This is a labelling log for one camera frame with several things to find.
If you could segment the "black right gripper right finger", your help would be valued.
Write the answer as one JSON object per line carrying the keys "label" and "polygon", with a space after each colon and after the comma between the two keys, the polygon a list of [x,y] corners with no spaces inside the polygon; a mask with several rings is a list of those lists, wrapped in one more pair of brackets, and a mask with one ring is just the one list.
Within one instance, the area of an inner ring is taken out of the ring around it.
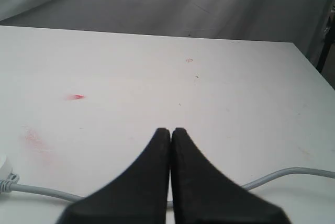
{"label": "black right gripper right finger", "polygon": [[176,223],[288,223],[275,206],[237,185],[201,153],[184,128],[171,138],[171,182]]}

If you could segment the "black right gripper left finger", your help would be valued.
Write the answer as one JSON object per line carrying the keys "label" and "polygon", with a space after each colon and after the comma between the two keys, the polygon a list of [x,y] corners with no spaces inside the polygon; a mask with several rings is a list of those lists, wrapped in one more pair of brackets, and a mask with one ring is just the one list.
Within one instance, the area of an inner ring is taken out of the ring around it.
{"label": "black right gripper left finger", "polygon": [[117,178],[65,209],[58,223],[165,223],[170,132],[158,128]]}

